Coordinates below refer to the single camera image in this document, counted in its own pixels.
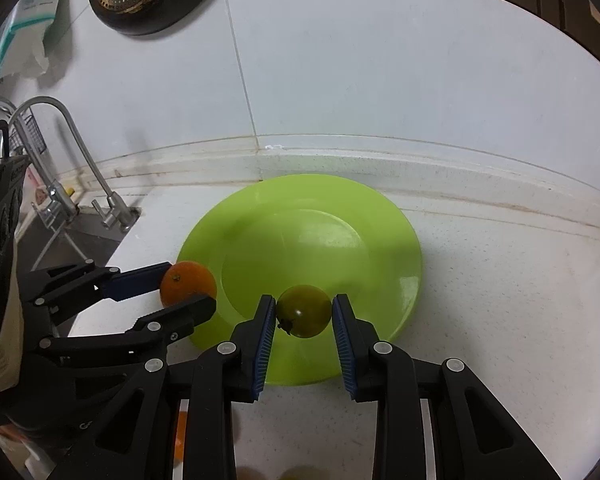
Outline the green white paper box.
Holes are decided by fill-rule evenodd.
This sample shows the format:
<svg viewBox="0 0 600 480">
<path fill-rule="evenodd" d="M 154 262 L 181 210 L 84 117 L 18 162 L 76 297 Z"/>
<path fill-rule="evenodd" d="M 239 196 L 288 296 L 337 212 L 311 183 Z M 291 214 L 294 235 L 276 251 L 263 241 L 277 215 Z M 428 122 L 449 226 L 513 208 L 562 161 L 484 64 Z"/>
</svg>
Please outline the green white paper box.
<svg viewBox="0 0 600 480">
<path fill-rule="evenodd" d="M 0 79 L 36 78 L 50 66 L 44 38 L 56 18 L 59 0 L 19 0 L 0 28 Z"/>
</svg>

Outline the stainless steel sink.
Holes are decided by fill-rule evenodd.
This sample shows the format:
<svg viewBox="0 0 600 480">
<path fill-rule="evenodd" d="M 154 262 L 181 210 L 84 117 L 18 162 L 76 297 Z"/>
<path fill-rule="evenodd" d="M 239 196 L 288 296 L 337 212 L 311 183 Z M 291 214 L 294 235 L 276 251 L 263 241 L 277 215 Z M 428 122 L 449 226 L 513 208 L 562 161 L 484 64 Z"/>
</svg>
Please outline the stainless steel sink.
<svg viewBox="0 0 600 480">
<path fill-rule="evenodd" d="M 91 207 L 82 208 L 73 222 L 66 223 L 65 217 L 59 216 L 51 226 L 31 211 L 17 235 L 17 272 L 26 274 L 87 259 L 104 266 L 124 237 L 117 224 L 105 228 Z"/>
</svg>

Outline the green tomato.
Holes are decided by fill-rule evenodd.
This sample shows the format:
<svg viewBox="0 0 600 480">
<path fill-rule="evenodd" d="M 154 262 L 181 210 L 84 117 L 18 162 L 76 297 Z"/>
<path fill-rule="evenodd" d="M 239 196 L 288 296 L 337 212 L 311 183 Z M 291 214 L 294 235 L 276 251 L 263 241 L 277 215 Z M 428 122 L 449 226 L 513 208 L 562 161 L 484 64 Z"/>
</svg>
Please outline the green tomato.
<svg viewBox="0 0 600 480">
<path fill-rule="evenodd" d="M 278 327 L 290 336 L 313 338 L 332 318 L 332 302 L 326 292 L 311 285 L 285 290 L 276 302 Z"/>
</svg>

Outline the green plate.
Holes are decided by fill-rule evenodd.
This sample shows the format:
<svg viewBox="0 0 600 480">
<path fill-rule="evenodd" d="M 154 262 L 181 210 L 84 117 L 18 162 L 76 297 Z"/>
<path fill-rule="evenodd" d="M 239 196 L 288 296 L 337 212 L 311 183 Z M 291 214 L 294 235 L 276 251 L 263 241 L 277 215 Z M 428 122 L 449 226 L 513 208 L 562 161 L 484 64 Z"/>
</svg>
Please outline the green plate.
<svg viewBox="0 0 600 480">
<path fill-rule="evenodd" d="M 422 284 L 422 248 L 400 208 L 326 174 L 273 178 L 228 196 L 197 222 L 178 256 L 209 269 L 218 288 L 215 315 L 190 337 L 198 350 L 230 338 L 262 296 L 298 285 L 347 295 L 354 314 L 393 341 Z"/>
</svg>

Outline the large orange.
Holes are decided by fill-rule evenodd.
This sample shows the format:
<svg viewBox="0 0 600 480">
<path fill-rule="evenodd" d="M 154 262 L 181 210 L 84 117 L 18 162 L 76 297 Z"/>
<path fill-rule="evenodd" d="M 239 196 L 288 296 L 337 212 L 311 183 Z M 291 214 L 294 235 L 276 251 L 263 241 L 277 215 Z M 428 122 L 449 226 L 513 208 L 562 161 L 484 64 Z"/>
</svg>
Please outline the large orange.
<svg viewBox="0 0 600 480">
<path fill-rule="evenodd" d="M 193 296 L 218 296 L 212 273 L 195 261 L 175 263 L 163 275 L 159 287 L 160 300 L 165 308 L 174 307 Z"/>
</svg>

